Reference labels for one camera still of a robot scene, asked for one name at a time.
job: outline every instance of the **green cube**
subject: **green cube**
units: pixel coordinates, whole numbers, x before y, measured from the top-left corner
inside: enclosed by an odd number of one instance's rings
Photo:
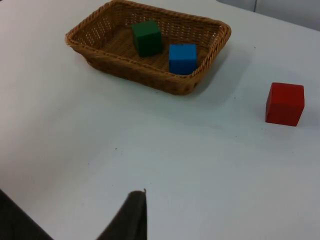
[[[161,30],[156,22],[144,21],[131,25],[133,44],[140,57],[160,54],[163,50]]]

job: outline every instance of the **wicker basket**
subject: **wicker basket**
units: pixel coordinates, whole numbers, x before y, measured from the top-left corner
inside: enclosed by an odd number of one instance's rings
[[[161,29],[163,53],[139,57],[131,25],[154,20]],[[191,93],[231,35],[218,20],[113,0],[93,12],[65,36],[65,42],[95,69],[174,95]],[[169,72],[169,44],[197,44],[198,68],[190,75]]]

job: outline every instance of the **white wall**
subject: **white wall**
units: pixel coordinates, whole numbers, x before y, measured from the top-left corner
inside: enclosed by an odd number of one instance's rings
[[[255,11],[320,31],[320,0],[257,0]]]
[[[256,0],[217,0],[218,2],[229,4],[241,9],[246,9],[249,11],[255,10]]]

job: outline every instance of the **wooden block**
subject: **wooden block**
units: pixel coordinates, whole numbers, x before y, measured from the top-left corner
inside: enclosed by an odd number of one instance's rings
[[[170,44],[169,71],[189,75],[197,69],[197,46],[195,44]]]
[[[140,57],[160,54],[163,50],[161,30],[155,21],[131,25],[133,44]]]
[[[266,102],[265,121],[295,127],[304,107],[304,86],[273,82]]]

